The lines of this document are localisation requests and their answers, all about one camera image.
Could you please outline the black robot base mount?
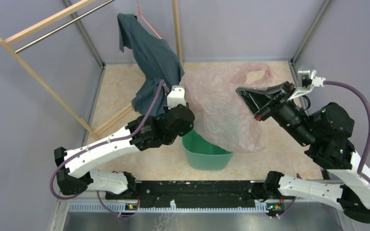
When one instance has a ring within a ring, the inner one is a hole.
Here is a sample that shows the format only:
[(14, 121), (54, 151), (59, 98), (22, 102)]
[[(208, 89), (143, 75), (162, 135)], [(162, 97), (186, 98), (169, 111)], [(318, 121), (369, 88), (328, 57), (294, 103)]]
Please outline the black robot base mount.
[(278, 192), (267, 193), (263, 181), (250, 180), (143, 180), (133, 190), (105, 195), (108, 201), (133, 200), (145, 208), (168, 207), (171, 201), (180, 208), (255, 207), (259, 202), (286, 198)]

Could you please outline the pink plastic trash bag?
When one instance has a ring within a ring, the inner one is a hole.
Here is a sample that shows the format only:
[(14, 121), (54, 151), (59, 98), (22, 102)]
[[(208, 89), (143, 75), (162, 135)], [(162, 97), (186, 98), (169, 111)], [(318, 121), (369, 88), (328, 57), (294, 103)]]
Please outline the pink plastic trash bag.
[(236, 90), (265, 90), (273, 77), (270, 65), (259, 62), (224, 63), (187, 71), (180, 85), (184, 86), (185, 100), (195, 115), (195, 132), (229, 152), (253, 153), (263, 149), (262, 128)]

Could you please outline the green plastic trash bin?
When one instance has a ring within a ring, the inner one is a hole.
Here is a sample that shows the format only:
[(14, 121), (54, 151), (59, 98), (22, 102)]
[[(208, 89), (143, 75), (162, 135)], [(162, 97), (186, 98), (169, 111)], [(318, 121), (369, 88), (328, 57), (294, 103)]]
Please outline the green plastic trash bin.
[(234, 156), (233, 152), (206, 141), (194, 130), (182, 137), (182, 144), (188, 164), (197, 170), (222, 170)]

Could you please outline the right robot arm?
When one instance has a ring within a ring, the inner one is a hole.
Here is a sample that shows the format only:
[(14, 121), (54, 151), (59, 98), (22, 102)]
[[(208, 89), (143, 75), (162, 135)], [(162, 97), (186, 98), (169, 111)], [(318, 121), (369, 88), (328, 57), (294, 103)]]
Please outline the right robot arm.
[(274, 119), (323, 170), (341, 184), (328, 184), (270, 171), (263, 184), (269, 198), (301, 197), (342, 211), (349, 218), (370, 224), (370, 168), (350, 142), (354, 120), (337, 103), (329, 103), (311, 115), (293, 101), (292, 83), (266, 90), (238, 88), (239, 97), (257, 121)]

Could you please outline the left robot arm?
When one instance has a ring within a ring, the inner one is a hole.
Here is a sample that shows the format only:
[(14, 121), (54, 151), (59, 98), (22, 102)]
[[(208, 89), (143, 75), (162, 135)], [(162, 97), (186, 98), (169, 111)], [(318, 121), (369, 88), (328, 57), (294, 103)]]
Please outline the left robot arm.
[(50, 190), (58, 199), (68, 200), (85, 191), (104, 191), (133, 197), (135, 177), (126, 171), (107, 172), (98, 166), (126, 154), (171, 145), (193, 129), (194, 113), (182, 104), (159, 116), (140, 116), (117, 132), (77, 149), (54, 150), (57, 169), (51, 176)]

